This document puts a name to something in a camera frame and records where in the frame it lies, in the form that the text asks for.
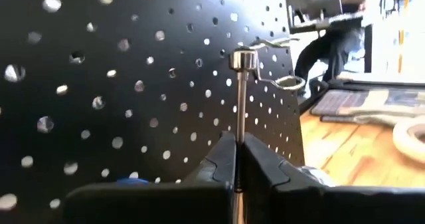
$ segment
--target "black pants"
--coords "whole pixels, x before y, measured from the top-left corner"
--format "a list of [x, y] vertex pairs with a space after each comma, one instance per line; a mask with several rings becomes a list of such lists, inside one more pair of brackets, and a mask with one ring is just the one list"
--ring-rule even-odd
[[311, 42], [298, 56], [295, 75], [307, 81], [308, 72], [318, 59], [328, 60], [328, 69], [323, 81], [329, 81], [343, 71], [349, 52], [358, 49], [363, 40], [360, 28], [346, 31], [326, 31], [326, 34]]

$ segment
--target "workbench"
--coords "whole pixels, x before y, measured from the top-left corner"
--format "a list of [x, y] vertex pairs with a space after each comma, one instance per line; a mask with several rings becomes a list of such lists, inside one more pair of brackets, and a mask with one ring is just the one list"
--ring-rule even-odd
[[392, 128], [321, 122], [300, 117], [305, 164], [322, 169], [338, 185], [424, 187], [425, 164], [401, 154]]

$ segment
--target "black pegboard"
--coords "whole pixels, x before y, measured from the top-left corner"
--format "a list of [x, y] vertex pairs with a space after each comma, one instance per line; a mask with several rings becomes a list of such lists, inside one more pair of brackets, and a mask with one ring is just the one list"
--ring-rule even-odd
[[[17, 197], [2, 223], [49, 223], [70, 190], [135, 171], [183, 179], [236, 127], [227, 55], [288, 36], [285, 0], [43, 1], [0, 0], [0, 197]], [[260, 60], [263, 77], [293, 72], [289, 49]], [[250, 79], [247, 97], [247, 132], [302, 165], [294, 94]]]

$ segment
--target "blue object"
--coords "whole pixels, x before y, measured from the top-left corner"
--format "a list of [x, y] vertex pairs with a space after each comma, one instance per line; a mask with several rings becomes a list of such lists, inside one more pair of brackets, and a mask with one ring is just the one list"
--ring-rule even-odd
[[147, 180], [138, 179], [138, 178], [123, 178], [123, 179], [117, 180], [117, 183], [134, 185], [134, 184], [148, 184], [149, 182]]

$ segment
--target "tape roll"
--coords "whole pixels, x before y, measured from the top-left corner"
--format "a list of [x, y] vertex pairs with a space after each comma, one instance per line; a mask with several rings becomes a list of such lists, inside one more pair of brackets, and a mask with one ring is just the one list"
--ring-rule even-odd
[[404, 155], [425, 163], [425, 118], [408, 118], [398, 122], [392, 131], [396, 148]]

